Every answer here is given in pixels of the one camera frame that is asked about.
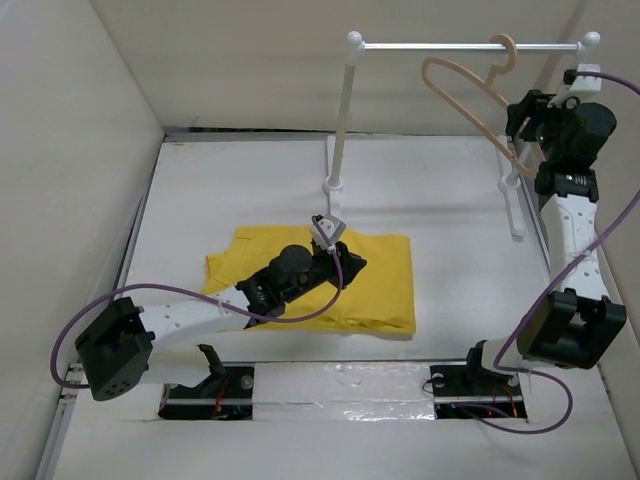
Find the yellow trousers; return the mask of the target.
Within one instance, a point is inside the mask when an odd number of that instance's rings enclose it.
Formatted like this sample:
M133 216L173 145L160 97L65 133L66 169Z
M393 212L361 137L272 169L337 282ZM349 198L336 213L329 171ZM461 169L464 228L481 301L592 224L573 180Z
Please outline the yellow trousers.
M416 333L410 240L404 235L367 235L346 230L341 240L367 261L334 306L304 322L268 323L262 330L308 330L346 334ZM305 226L244 226L230 247L206 258L205 295L218 293L249 277L291 244L311 247Z

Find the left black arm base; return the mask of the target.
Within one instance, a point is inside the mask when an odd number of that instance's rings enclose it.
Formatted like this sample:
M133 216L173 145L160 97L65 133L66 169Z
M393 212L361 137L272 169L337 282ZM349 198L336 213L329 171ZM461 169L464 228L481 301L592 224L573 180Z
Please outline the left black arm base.
M194 387L165 384L158 416L169 421L252 420L255 364L224 364L211 345L198 348L208 362L208 376Z

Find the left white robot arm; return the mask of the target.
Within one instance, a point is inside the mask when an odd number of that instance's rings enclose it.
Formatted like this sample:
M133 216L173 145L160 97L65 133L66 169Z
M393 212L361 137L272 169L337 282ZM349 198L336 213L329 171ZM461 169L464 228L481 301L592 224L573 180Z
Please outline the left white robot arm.
M149 361L205 334L249 329L284 318L288 304L329 283L342 292L367 262L342 243L288 245L263 269L214 295L185 291L186 301L138 307L111 301L75 341L96 401L149 382Z

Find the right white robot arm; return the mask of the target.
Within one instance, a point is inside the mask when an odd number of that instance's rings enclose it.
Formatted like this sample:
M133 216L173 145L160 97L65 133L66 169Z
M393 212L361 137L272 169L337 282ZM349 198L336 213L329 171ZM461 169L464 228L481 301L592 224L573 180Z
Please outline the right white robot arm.
M627 320L600 273L595 240L599 191L592 168L614 132L613 112L570 97L529 91L507 108L506 133L536 143L545 159L534 179L549 253L551 282L512 339L480 341L467 355L462 381L483 394L498 381L544 364L592 368Z

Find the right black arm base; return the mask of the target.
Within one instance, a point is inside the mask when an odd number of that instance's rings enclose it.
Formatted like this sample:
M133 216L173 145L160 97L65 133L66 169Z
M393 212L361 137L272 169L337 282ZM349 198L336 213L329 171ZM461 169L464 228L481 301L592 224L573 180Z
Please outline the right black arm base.
M429 364L422 390L432 396L436 418L526 420L519 379L484 369L481 357L482 349L476 345L464 359Z

